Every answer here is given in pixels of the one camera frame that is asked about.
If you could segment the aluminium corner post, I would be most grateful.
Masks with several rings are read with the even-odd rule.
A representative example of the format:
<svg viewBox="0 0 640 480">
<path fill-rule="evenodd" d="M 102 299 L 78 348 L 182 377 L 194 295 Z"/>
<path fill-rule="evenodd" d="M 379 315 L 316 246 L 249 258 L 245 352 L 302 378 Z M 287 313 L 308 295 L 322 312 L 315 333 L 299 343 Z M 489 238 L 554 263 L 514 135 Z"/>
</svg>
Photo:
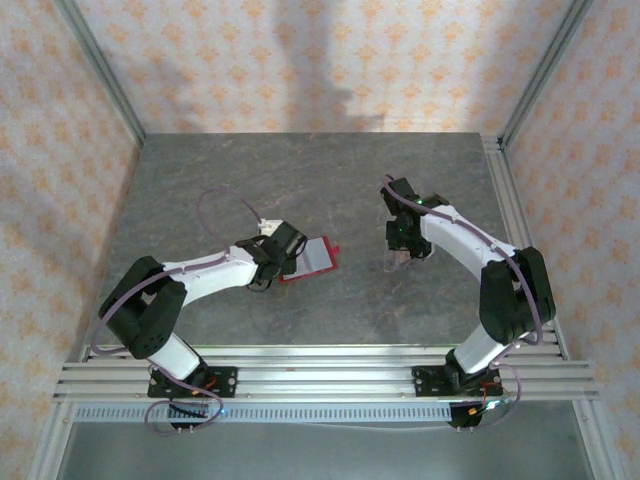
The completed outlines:
<svg viewBox="0 0 640 480">
<path fill-rule="evenodd" d="M 146 140 L 146 131 L 76 0 L 52 1 L 76 38 L 111 103 L 133 136 L 136 145 L 142 148 Z"/>
<path fill-rule="evenodd" d="M 502 134 L 497 137 L 501 151 L 508 150 L 514 143 L 518 132 L 535 106 L 538 97 L 542 94 L 593 2 L 594 0 L 571 0 L 566 14 L 534 69 Z"/>
</svg>

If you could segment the aluminium frame leg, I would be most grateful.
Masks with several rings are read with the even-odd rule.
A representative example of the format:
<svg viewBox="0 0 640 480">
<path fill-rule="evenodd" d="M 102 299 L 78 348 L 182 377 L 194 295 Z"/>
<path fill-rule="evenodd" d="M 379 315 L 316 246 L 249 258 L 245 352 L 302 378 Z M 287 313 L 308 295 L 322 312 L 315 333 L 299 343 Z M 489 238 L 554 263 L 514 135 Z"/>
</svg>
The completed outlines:
<svg viewBox="0 0 640 480">
<path fill-rule="evenodd" d="M 615 473 L 605 445 L 603 430 L 591 400 L 575 400 L 573 408 L 578 422 L 588 464 L 594 480 L 615 480 Z"/>
<path fill-rule="evenodd" d="M 55 403 L 45 422 L 27 480 L 56 480 L 74 423 L 77 404 Z"/>
</svg>

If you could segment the slim aluminium table-edge rail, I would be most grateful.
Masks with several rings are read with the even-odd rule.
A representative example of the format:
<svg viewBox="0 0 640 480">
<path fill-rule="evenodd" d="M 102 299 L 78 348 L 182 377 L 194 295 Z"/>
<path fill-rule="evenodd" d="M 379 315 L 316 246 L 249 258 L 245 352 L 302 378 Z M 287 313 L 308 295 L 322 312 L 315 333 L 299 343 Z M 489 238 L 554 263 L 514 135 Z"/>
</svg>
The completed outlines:
<svg viewBox="0 0 640 480">
<path fill-rule="evenodd" d="M 258 360 L 281 360 L 301 358 L 311 359 L 338 359 L 348 360 L 363 358 L 393 357 L 417 359 L 426 358 L 439 361 L 453 349 L 452 346 L 425 346 L 425 345 L 303 345 L 303 346 L 201 346 L 194 347 L 200 356 L 207 361 L 221 361 L 223 358 L 243 358 Z M 557 343 L 540 346 L 523 346 L 514 349 L 507 355 L 514 360 L 532 359 L 532 361 L 562 361 L 565 358 L 561 354 Z M 120 353 L 109 356 L 99 356 L 90 353 L 84 362 L 92 360 L 135 360 L 131 354 Z"/>
</svg>

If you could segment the clear acrylic card stand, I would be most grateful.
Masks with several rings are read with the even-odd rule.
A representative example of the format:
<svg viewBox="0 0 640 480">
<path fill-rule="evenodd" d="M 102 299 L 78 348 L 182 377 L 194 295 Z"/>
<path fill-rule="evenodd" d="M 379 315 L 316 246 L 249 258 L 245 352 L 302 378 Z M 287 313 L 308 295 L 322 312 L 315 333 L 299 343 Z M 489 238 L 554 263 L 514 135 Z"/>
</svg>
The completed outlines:
<svg viewBox="0 0 640 480">
<path fill-rule="evenodd" d="M 387 250 L 384 254 L 383 271 L 394 273 L 408 268 L 416 261 L 408 250 Z"/>
</svg>

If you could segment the wide aluminium base rail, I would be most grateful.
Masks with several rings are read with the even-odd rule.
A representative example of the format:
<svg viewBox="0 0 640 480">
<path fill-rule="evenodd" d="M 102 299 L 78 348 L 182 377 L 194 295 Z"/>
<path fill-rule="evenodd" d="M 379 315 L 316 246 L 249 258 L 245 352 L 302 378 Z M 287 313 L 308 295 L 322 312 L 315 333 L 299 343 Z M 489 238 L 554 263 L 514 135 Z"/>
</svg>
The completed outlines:
<svg viewBox="0 0 640 480">
<path fill-rule="evenodd" d="M 272 402 L 415 399 L 411 369 L 400 364 L 240 366 L 235 398 Z M 150 372 L 150 368 L 137 362 L 69 364 L 62 370 L 54 397 L 67 401 L 143 400 L 147 397 Z M 521 364 L 501 368 L 498 372 L 504 393 L 520 393 L 525 401 L 594 400 L 600 397 L 593 369 L 585 363 Z M 455 402 L 482 397 L 424 398 Z"/>
</svg>

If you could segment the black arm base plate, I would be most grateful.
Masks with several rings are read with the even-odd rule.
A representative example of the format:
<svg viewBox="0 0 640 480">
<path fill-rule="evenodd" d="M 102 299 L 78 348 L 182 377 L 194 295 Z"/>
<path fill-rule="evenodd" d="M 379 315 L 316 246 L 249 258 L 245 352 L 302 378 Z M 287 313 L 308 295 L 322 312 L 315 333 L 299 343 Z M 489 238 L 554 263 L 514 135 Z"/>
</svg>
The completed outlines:
<svg viewBox="0 0 640 480">
<path fill-rule="evenodd" d="M 221 398 L 234 398 L 237 387 L 238 369 L 230 366 L 199 366 L 189 376 L 182 379 L 189 388 L 175 383 L 158 369 L 150 372 L 147 395 L 158 399 L 186 399 L 203 397 L 192 387 L 207 390 Z"/>
<path fill-rule="evenodd" d="M 417 397 L 493 397 L 504 393 L 495 369 L 467 374 L 449 364 L 427 365 L 414 366 L 411 374 Z"/>
</svg>

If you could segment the aluminium side rail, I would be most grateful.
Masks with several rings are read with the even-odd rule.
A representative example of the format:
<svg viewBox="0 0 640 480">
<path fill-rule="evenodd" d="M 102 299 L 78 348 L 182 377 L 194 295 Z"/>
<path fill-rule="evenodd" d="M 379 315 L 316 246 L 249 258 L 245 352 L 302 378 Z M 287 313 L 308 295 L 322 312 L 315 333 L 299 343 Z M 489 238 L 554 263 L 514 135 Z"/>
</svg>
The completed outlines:
<svg viewBox="0 0 640 480">
<path fill-rule="evenodd" d="M 516 182 L 499 138 L 482 135 L 481 142 L 509 242 L 518 247 L 534 245 Z"/>
</svg>

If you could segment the red card holder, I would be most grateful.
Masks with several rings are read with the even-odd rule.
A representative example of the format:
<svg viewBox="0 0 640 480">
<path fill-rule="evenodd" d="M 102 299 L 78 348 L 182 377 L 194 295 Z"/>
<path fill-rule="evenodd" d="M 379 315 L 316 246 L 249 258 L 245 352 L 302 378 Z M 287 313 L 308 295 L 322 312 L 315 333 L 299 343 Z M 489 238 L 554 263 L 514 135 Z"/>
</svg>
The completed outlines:
<svg viewBox="0 0 640 480">
<path fill-rule="evenodd" d="M 332 244 L 327 236 L 310 239 L 302 254 L 296 258 L 295 271 L 281 275 L 280 282 L 287 283 L 334 271 L 338 268 L 339 253 L 340 246 Z"/>
</svg>

